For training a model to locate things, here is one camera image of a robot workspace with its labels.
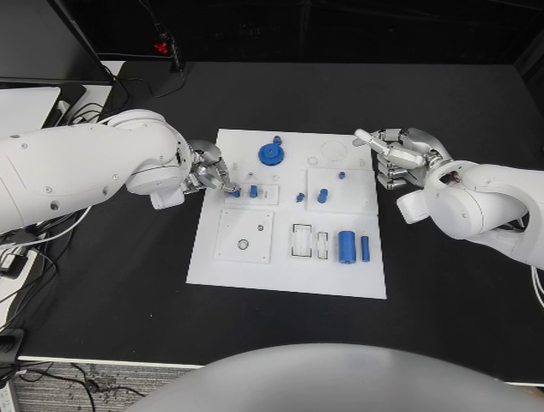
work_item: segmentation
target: computer monitor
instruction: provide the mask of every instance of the computer monitor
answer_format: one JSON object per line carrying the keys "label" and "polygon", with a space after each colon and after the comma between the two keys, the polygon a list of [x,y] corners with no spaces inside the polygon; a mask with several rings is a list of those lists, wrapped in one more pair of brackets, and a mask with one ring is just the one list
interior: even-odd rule
{"label": "computer monitor", "polygon": [[0,82],[112,83],[54,0],[0,0]]}

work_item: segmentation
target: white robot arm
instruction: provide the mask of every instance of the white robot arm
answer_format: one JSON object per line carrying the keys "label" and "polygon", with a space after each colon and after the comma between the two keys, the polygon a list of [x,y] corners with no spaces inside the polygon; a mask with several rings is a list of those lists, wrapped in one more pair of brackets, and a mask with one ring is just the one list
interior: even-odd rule
{"label": "white robot arm", "polygon": [[185,142],[146,110],[0,139],[0,233],[103,202],[122,185],[155,209],[205,187],[235,190],[218,148]]}
{"label": "white robot arm", "polygon": [[[451,238],[544,270],[544,172],[454,161],[437,139],[415,129],[356,130],[355,137],[355,146],[378,152],[382,186],[395,189],[407,181],[423,188],[397,201],[405,222],[430,216]],[[526,214],[529,223],[515,226]]]}

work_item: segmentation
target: robotic hand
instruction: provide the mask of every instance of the robotic hand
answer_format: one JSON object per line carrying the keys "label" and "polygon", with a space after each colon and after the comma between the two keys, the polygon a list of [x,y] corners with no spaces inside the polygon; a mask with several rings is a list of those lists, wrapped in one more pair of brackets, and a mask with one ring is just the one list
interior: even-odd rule
{"label": "robotic hand", "polygon": [[103,202],[122,185],[155,209],[205,187],[235,190],[218,148],[185,142],[146,110],[0,139],[0,233]]}
{"label": "robotic hand", "polygon": [[358,129],[355,137],[352,144],[378,153],[376,180],[385,189],[405,181],[423,188],[397,201],[405,223],[430,216],[447,236],[490,246],[544,270],[544,172],[454,161],[438,140],[417,129]]}

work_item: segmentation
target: black tabletop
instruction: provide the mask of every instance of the black tabletop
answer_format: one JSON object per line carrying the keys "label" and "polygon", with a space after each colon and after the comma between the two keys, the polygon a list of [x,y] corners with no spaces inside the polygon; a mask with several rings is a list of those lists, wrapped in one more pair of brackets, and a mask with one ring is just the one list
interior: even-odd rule
{"label": "black tabletop", "polygon": [[[127,63],[120,76],[162,93],[179,81],[168,68]],[[459,160],[544,170],[544,122],[512,66],[195,63],[186,74],[160,99],[126,82],[129,108],[162,114],[186,139],[212,142],[218,128],[415,127]],[[188,285],[202,193],[156,211],[122,189],[76,228],[50,293],[21,321],[21,354],[204,365],[256,348],[346,342],[544,383],[529,268],[447,238],[430,220],[408,226],[395,199],[411,190],[376,189],[387,300],[374,300]]]}

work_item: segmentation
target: small blue part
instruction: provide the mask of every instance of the small blue part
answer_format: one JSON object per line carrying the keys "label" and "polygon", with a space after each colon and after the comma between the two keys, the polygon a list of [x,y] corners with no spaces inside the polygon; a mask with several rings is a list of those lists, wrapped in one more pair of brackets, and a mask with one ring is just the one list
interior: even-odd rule
{"label": "small blue part", "polygon": [[362,252],[362,261],[368,262],[368,236],[361,236],[361,252]]}
{"label": "small blue part", "polygon": [[355,233],[349,230],[338,233],[338,261],[342,264],[355,263]]}
{"label": "small blue part", "polygon": [[317,195],[317,202],[325,203],[326,200],[328,200],[328,189],[320,189],[319,195]]}
{"label": "small blue part", "polygon": [[258,161],[266,166],[274,166],[284,159],[284,151],[280,148],[281,139],[280,136],[274,136],[271,143],[264,144],[258,149]]}

